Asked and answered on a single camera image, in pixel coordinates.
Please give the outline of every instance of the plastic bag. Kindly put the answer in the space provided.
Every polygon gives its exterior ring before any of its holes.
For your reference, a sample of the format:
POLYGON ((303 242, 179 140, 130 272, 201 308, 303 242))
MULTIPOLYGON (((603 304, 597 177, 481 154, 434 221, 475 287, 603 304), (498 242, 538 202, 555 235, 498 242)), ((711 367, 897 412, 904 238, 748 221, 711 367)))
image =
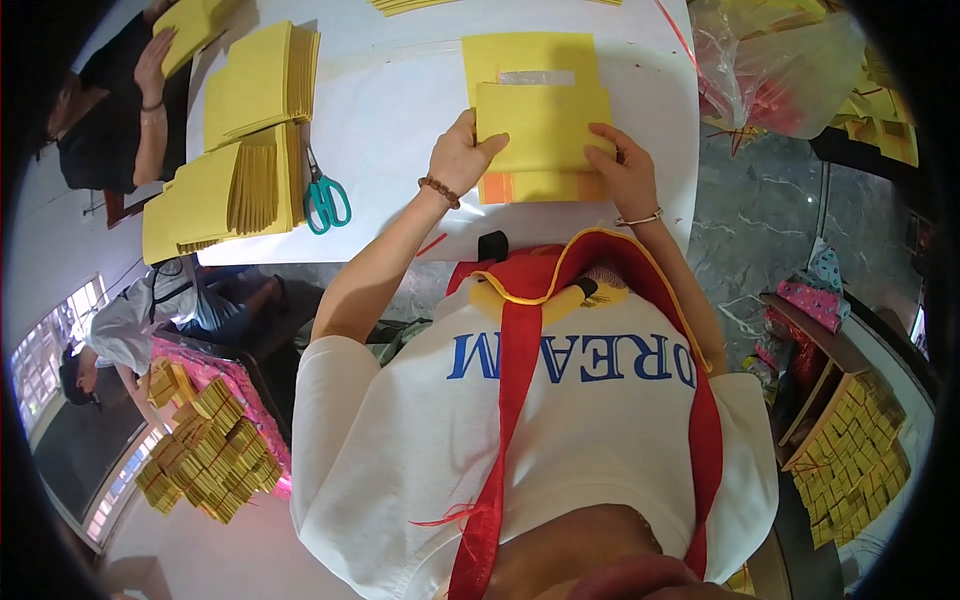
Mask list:
POLYGON ((732 130, 816 137, 860 74, 866 38, 848 13, 747 0, 697 0, 689 10, 700 93, 732 130))

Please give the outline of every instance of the green scissors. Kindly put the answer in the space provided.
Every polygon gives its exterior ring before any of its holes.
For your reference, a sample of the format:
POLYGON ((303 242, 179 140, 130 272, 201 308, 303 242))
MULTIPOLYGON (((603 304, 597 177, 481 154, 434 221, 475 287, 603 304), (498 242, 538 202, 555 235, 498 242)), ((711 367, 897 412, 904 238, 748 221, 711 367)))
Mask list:
POLYGON ((350 222, 350 202, 347 200, 347 192, 344 186, 337 181, 324 175, 324 172, 317 166, 317 159, 313 156, 310 145, 306 147, 306 158, 310 163, 310 183, 306 187, 306 195, 303 197, 303 214, 306 215, 306 224, 310 230, 317 235, 323 235, 332 228, 341 228, 350 222), (334 190, 340 195, 340 200, 344 205, 344 218, 337 217, 337 206, 333 203, 334 190), (317 219, 320 220, 320 227, 317 228, 310 215, 310 206, 317 209, 317 219))

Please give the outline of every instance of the white shirt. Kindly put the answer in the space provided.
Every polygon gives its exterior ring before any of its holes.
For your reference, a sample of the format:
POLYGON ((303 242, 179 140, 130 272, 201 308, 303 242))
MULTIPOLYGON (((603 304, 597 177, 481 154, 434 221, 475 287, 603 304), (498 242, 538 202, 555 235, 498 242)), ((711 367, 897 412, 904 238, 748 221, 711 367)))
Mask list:
POLYGON ((101 308, 90 321, 90 332, 84 341, 107 363, 126 365, 139 375, 150 368, 154 329, 170 321, 186 323, 197 312, 197 281, 189 257, 163 265, 156 274, 156 286, 151 294, 154 275, 150 272, 141 277, 126 293, 101 308), (154 324, 150 324, 154 298, 161 299, 190 281, 194 285, 189 289, 156 306, 154 324))
MULTIPOLYGON (((300 360, 291 513, 300 540, 371 600, 433 596, 460 542, 456 522, 420 527, 476 500, 498 448, 499 323, 468 279, 387 367, 325 337, 300 360)), ((687 437, 695 376, 686 338, 633 294, 544 328, 507 453, 500 543, 575 509, 635 508, 664 554, 694 530, 687 437)), ((709 382, 724 471, 708 518, 707 581, 726 581, 777 510, 777 467, 759 382, 709 382)))

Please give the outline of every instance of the red sash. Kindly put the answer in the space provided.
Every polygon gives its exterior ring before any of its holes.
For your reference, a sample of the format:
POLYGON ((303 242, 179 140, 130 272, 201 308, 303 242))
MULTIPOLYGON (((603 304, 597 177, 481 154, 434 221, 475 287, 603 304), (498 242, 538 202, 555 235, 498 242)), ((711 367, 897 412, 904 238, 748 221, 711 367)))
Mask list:
POLYGON ((503 523, 504 468, 540 354, 541 305, 601 259, 609 261, 633 291, 652 302, 686 336, 694 355, 697 388, 688 430, 696 521, 684 562, 698 577, 707 569, 707 515, 723 474, 720 417, 705 372, 706 361, 686 323, 673 289, 650 253, 635 239, 592 228, 566 247, 548 246, 510 252, 502 262, 457 265, 447 286, 456 291, 470 275, 485 277, 506 300, 500 324, 500 447, 480 496, 469 509, 467 526, 450 576, 449 600, 481 600, 490 582, 503 523))

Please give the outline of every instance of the white table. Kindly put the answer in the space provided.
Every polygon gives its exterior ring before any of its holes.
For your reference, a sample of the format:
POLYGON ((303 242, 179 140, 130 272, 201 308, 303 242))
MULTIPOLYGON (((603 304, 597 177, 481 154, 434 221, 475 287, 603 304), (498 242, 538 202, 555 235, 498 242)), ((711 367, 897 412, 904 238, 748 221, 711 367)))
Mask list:
MULTIPOLYGON (((662 0, 692 45, 684 0, 662 0)), ((437 136, 468 106, 460 38, 512 31, 593 33, 613 123, 657 167, 664 221, 686 252, 699 155, 696 73, 654 0, 611 7, 586 0, 461 0, 383 17, 364 0, 248 0, 228 31, 194 60, 187 159, 203 151, 207 77, 236 39, 283 19, 321 32, 313 122, 301 128, 321 168, 347 190, 349 225, 317 236, 232 240, 200 252, 205 265, 339 262, 353 258, 417 192, 437 136)), ((449 211, 424 260, 475 260, 477 237, 497 229, 512 248, 565 243, 617 216, 612 203, 480 205, 476 190, 449 211)))

